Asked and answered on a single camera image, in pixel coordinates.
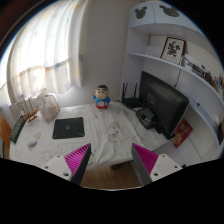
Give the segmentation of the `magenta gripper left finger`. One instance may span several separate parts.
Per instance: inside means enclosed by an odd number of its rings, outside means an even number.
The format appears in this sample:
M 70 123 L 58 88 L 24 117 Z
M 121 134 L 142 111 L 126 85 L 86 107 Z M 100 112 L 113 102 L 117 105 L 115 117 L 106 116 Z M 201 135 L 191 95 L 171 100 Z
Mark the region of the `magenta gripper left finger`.
M 79 185 L 85 173 L 90 155 L 91 144 L 86 144 L 65 156 L 60 154 L 55 155 L 43 166 L 43 169 Z

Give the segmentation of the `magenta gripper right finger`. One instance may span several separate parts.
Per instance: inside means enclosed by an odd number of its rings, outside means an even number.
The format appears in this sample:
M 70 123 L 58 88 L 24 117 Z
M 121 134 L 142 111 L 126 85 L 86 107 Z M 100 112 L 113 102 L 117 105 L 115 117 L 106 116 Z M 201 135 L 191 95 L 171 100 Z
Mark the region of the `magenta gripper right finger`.
M 137 144 L 132 144 L 131 154 L 143 185 L 155 182 L 182 169 L 168 155 L 157 155 Z

